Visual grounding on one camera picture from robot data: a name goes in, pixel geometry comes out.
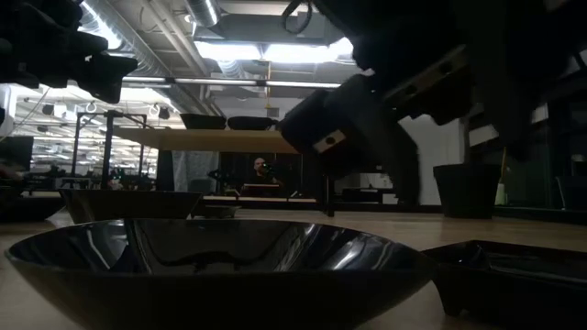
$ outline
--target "man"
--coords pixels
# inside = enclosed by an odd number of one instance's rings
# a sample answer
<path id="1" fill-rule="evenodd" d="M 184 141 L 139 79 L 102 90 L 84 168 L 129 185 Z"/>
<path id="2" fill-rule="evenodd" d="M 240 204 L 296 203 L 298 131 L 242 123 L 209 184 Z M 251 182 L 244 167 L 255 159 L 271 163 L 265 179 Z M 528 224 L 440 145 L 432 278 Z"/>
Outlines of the man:
<path id="1" fill-rule="evenodd" d="M 253 169 L 255 169 L 255 176 L 252 178 L 252 184 L 279 184 L 282 183 L 275 179 L 271 173 L 269 173 L 269 169 L 264 166 L 265 159 L 257 158 L 255 159 L 255 164 Z"/>
<path id="2" fill-rule="evenodd" d="M 13 168 L 0 163 L 0 179 L 22 181 L 22 177 Z"/>

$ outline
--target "metal rack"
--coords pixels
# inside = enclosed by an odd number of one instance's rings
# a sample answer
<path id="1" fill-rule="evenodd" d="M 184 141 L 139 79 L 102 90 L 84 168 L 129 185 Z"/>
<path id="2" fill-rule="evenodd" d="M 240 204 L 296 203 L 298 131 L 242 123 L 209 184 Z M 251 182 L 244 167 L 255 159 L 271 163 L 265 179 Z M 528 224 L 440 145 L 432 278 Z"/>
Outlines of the metal rack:
<path id="1" fill-rule="evenodd" d="M 73 156 L 72 156 L 72 176 L 75 177 L 75 170 L 76 170 L 76 163 L 77 163 L 77 150 L 79 147 L 80 142 L 80 131 L 84 128 L 90 120 L 96 118 L 99 115 L 103 115 L 106 117 L 106 132 L 105 132 L 105 145 L 104 145 L 104 163 L 102 166 L 102 180 L 100 187 L 101 189 L 108 188 L 108 177 L 110 172 L 110 156 L 112 153 L 112 137 L 114 135 L 114 119 L 115 118 L 126 118 L 131 120 L 139 125 L 142 125 L 142 129 L 151 128 L 154 129 L 153 126 L 147 125 L 147 115 L 129 115 L 129 114 L 122 114 L 116 110 L 108 110 L 103 114 L 96 114 L 96 113 L 77 113 L 77 122 L 75 124 L 75 138 L 73 142 Z M 87 122 L 82 123 L 82 117 L 89 116 Z M 142 122 L 135 119 L 134 117 L 142 118 Z M 138 163 L 138 174 L 142 172 L 143 168 L 143 156 L 144 156 L 145 146 L 143 144 L 140 145 L 140 155 L 139 155 L 139 163 Z"/>

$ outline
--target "bowl rim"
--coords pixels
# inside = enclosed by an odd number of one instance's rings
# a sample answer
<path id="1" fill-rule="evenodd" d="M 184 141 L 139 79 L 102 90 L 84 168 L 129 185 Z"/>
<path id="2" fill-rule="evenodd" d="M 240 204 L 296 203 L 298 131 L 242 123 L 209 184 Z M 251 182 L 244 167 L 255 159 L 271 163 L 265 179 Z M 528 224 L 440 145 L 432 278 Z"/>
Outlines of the bowl rim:
<path id="1" fill-rule="evenodd" d="M 292 223 L 292 224 L 314 224 L 314 225 L 321 225 L 321 226 L 330 226 L 330 227 L 335 227 L 335 228 L 342 228 L 342 229 L 347 229 L 347 230 L 352 230 L 355 232 L 359 232 L 365 235 L 369 235 L 371 237 L 376 237 L 379 239 L 384 239 L 387 242 L 392 242 L 395 245 L 399 245 L 403 248 L 407 248 L 411 251 L 414 251 L 420 259 L 426 260 L 428 267 L 430 267 L 431 269 L 434 268 L 436 266 L 436 262 L 429 256 L 427 256 L 425 253 L 423 253 L 422 251 L 418 251 L 415 248 L 409 247 L 405 244 L 402 243 L 398 243 L 394 240 L 391 240 L 389 238 L 386 237 L 382 237 L 382 236 L 378 236 L 372 233 L 368 233 L 368 232 L 363 232 L 360 230 L 356 230 L 356 229 L 351 229 L 351 228 L 346 228 L 343 226 L 338 226 L 338 225 L 328 225 L 328 224 L 318 224 L 318 223 L 313 223 L 313 222 L 303 222 L 303 221 L 281 221 L 281 220 L 271 220 L 271 219 L 214 219 L 214 220 L 208 220 L 208 219 L 148 219 L 148 218 L 123 218 L 123 219 L 111 219 L 111 220 L 103 220 L 103 221 L 95 221 L 95 222 L 91 222 L 91 223 L 85 223 L 85 224 L 77 224 L 77 225 L 68 225 L 65 227 L 61 227 L 61 228 L 55 228 L 52 229 L 50 231 L 46 231 L 43 233 L 38 233 L 36 235 L 33 236 L 29 236 L 25 239 L 19 240 L 18 242 L 16 242 L 15 244 L 13 244 L 12 246 L 10 246 L 9 248 L 7 248 L 4 251 L 4 255 L 5 257 L 10 261 L 10 263 L 12 263 L 13 265 L 20 265 L 20 266 L 24 266 L 27 267 L 29 269 L 37 269 L 37 270 L 43 270 L 43 271 L 47 271 L 50 273 L 55 273 L 55 274 L 71 274 L 71 275 L 80 275 L 80 276 L 86 276 L 86 277 L 94 277 L 94 278 L 118 278 L 118 279 L 136 279 L 136 278 L 141 278 L 141 279 L 151 279 L 151 280 L 156 280 L 156 279 L 218 279 L 218 278 L 242 278 L 242 277 L 249 277 L 249 276 L 268 276 L 268 277 L 275 277 L 275 276 L 291 276 L 293 274 L 295 275 L 302 275 L 302 274 L 334 274 L 334 273 L 354 273 L 354 274 L 358 274 L 358 273 L 388 273 L 388 274 L 402 274 L 402 273 L 413 273 L 413 270 L 409 270 L 409 269 L 337 269 L 337 270 L 332 270 L 332 269 L 319 269 L 319 270 L 296 270 L 296 271 L 252 271 L 252 272 L 233 272 L 233 273 L 212 273 L 212 274 L 198 274 L 198 275 L 188 275 L 188 274 L 164 274 L 164 275 L 158 275 L 158 274 L 147 274 L 147 273 L 129 273 L 129 272 L 106 272 L 106 271 L 89 271 L 86 269 L 66 269 L 64 267 L 59 267 L 59 266 L 47 266 L 47 265 L 39 265 L 36 262 L 32 262 L 32 261 L 28 261 L 28 260 L 24 260 L 22 258 L 18 258 L 16 257 L 11 250 L 19 245 L 22 244 L 24 242 L 27 242 L 29 240 L 34 239 L 35 237 L 39 237 L 42 235 L 49 235 L 51 233 L 54 232 L 58 232 L 58 231 L 65 231 L 65 230 L 71 230 L 74 227 L 78 227 L 78 226 L 92 226 L 94 224 L 103 224 L 103 223 L 108 223 L 108 222 L 114 222 L 114 221 L 120 221 L 120 220 L 131 220 L 131 221 L 173 221 L 173 222 L 193 222 L 193 221 L 201 221 L 201 222 L 235 222 L 235 221 L 271 221 L 271 222 L 283 222 L 283 223 Z"/>

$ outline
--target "wooden table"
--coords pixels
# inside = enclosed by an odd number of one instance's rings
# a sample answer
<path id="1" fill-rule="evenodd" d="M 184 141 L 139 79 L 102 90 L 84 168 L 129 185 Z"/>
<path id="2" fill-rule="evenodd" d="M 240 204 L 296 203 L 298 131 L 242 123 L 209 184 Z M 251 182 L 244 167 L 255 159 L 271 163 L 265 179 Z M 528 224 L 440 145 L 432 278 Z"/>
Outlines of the wooden table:
<path id="1" fill-rule="evenodd" d="M 297 153 L 277 131 L 115 127 L 114 135 L 159 150 Z"/>
<path id="2" fill-rule="evenodd" d="M 204 196 L 205 201 L 245 201 L 245 202 L 268 202 L 268 203 L 316 203 L 315 198 L 282 198 L 282 197 L 246 197 L 246 196 Z"/>
<path id="3" fill-rule="evenodd" d="M 373 233 L 418 249 L 435 248 L 470 239 L 587 252 L 587 226 L 495 218 L 493 220 L 444 219 L 440 214 L 383 214 L 338 212 L 328 218 L 312 211 L 239 210 L 237 218 L 312 221 Z M 53 216 L 51 223 L 0 225 L 0 250 L 24 237 L 72 223 L 67 214 Z M 467 315 L 444 315 L 436 287 L 428 284 L 414 296 L 369 321 L 360 330 L 387 329 L 494 329 Z M 80 330 L 45 302 L 0 258 L 0 329 Z"/>

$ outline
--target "dark cloth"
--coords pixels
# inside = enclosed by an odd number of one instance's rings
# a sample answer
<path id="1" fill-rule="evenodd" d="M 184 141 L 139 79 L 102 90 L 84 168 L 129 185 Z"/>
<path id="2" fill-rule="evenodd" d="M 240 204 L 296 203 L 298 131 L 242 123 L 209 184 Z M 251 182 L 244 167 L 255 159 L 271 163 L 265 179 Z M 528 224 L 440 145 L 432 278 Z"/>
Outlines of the dark cloth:
<path id="1" fill-rule="evenodd" d="M 273 183 L 273 177 L 268 177 L 268 176 L 259 176 L 257 174 L 255 174 L 251 179 L 250 179 L 250 184 L 274 184 Z"/>

